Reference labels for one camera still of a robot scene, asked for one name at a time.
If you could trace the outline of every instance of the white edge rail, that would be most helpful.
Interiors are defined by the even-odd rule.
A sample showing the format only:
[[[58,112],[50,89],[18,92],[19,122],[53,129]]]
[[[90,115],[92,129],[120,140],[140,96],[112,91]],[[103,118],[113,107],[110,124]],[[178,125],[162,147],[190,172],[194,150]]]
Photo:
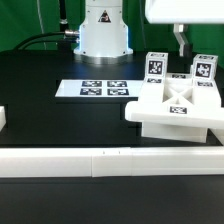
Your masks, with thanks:
[[[0,178],[224,174],[224,147],[0,149]]]

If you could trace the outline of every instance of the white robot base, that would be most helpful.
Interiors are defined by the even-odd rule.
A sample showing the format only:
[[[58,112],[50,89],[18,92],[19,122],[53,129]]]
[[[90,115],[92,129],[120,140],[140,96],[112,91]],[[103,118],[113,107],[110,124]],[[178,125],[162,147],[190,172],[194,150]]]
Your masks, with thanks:
[[[86,18],[80,26],[75,60],[93,64],[129,61],[128,27],[122,19],[122,0],[86,0]]]

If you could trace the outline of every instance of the printed marker sheet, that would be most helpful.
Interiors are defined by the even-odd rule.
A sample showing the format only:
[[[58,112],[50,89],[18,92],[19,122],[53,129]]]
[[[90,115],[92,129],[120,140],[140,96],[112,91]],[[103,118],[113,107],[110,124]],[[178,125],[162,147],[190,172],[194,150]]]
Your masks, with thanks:
[[[143,81],[62,80],[56,97],[138,97]]]

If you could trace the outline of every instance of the black tabletop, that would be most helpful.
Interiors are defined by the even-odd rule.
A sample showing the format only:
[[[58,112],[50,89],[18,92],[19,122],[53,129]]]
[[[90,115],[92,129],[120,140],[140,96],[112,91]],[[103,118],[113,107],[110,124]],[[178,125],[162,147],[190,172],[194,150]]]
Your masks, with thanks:
[[[205,144],[141,138],[141,124],[124,118],[137,98],[56,98],[62,79],[143,80],[145,52],[118,65],[76,63],[57,51],[7,51],[0,54],[0,105],[7,125],[0,147],[122,147],[220,145],[209,132]],[[189,73],[191,59],[169,54],[170,72]],[[224,70],[218,68],[222,88]]]
[[[57,52],[1,53],[1,147],[197,145],[141,138],[140,125],[124,119],[130,98],[55,98],[62,79],[141,80],[144,63],[145,53],[104,67]],[[189,72],[191,63],[171,54],[168,70]],[[223,76],[218,68],[221,93]],[[202,145],[219,144],[210,133]],[[223,189],[222,175],[0,179],[0,223],[222,224]]]

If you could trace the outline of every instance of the white box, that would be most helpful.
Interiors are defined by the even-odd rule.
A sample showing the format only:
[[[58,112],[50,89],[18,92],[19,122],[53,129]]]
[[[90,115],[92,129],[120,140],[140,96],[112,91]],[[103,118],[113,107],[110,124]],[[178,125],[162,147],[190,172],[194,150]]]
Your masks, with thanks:
[[[168,53],[149,52],[146,56],[145,76],[164,78],[167,73]]]
[[[193,62],[193,78],[200,80],[214,80],[218,56],[198,54]]]

